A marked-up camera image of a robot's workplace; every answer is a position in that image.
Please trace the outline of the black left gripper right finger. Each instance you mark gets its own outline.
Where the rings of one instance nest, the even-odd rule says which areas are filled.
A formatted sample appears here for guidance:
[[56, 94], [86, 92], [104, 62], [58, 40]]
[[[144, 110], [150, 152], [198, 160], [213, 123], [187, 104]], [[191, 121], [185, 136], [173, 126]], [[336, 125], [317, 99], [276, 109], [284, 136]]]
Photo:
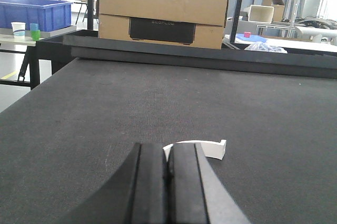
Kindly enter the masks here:
[[199, 143], [178, 143], [168, 158], [171, 223], [250, 223], [221, 183]]

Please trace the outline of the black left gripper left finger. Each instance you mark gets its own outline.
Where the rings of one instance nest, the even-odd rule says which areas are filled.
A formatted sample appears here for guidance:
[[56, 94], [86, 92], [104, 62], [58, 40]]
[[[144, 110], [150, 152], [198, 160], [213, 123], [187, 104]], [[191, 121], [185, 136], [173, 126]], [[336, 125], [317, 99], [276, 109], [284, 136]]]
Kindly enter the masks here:
[[117, 171], [60, 223], [166, 223], [166, 159], [160, 144], [134, 144]]

